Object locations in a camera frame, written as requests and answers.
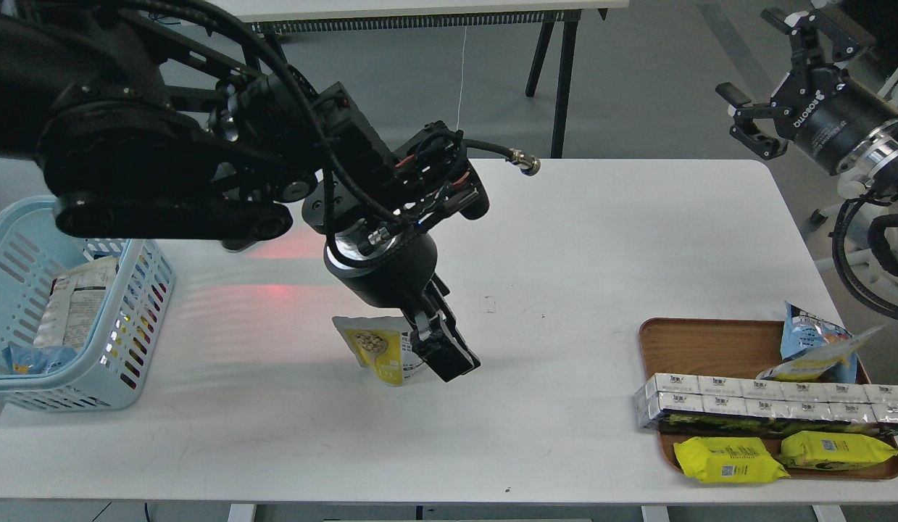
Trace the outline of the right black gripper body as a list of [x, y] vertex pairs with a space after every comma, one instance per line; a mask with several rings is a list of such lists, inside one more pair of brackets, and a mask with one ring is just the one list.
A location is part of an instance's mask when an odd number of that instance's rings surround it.
[[801, 86], [788, 73], [771, 102], [790, 108], [776, 121], [780, 138], [790, 140], [830, 175], [849, 169], [849, 156], [872, 133], [898, 128], [898, 109], [833, 65], [811, 68]]

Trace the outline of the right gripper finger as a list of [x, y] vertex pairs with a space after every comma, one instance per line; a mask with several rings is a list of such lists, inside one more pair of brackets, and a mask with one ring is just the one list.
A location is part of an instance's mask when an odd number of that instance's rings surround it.
[[800, 85], [811, 83], [813, 70], [833, 65], [826, 60], [821, 36], [831, 42], [835, 62], [849, 62], [876, 45], [876, 37], [838, 6], [791, 14], [780, 9], [764, 9], [760, 16], [788, 36], [792, 50], [790, 76]]
[[773, 138], [769, 133], [759, 129], [757, 120], [782, 120], [790, 116], [790, 107], [777, 105], [775, 102], [753, 104], [752, 99], [737, 89], [732, 83], [720, 83], [715, 92], [729, 104], [733, 125], [729, 133], [733, 138], [745, 145], [760, 159], [769, 161], [782, 156], [787, 151], [787, 144], [780, 138]]

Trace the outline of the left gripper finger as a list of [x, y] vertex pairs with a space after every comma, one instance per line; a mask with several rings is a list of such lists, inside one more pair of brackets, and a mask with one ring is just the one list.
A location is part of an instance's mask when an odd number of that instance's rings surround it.
[[481, 367], [481, 359], [470, 350], [458, 331], [451, 308], [409, 314], [412, 352], [444, 382]]
[[445, 297], [449, 294], [449, 288], [444, 281], [434, 274], [423, 288], [423, 311], [425, 312], [449, 312], [451, 308], [446, 303]]

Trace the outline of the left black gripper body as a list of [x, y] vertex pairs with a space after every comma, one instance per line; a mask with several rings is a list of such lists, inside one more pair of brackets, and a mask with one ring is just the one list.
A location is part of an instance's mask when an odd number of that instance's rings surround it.
[[436, 274], [438, 247], [427, 233], [374, 268], [351, 268], [324, 251], [327, 270], [365, 303], [404, 314], [423, 310], [423, 288]]

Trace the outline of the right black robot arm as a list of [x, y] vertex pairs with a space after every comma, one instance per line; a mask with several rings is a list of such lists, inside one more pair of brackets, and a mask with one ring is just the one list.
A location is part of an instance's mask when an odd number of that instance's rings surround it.
[[729, 104], [729, 133], [765, 161], [793, 144], [829, 175], [856, 172], [859, 188], [833, 225], [834, 271], [860, 304], [898, 320], [898, 304], [857, 276], [845, 247], [855, 219], [879, 208], [865, 232], [870, 269], [898, 282], [898, 109], [847, 70], [875, 39], [833, 4], [792, 14], [764, 9], [761, 17], [788, 39], [790, 69], [765, 103], [730, 83], [716, 87]]

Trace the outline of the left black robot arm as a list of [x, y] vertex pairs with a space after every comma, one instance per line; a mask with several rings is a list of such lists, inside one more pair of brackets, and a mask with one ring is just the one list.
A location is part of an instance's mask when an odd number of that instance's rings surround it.
[[0, 1], [0, 157], [30, 160], [54, 220], [93, 238], [257, 242], [301, 202], [324, 263], [449, 382], [481, 366], [436, 274], [438, 223], [489, 210], [469, 149], [428, 123], [390, 149], [345, 87], [317, 91], [266, 38], [204, 1]]

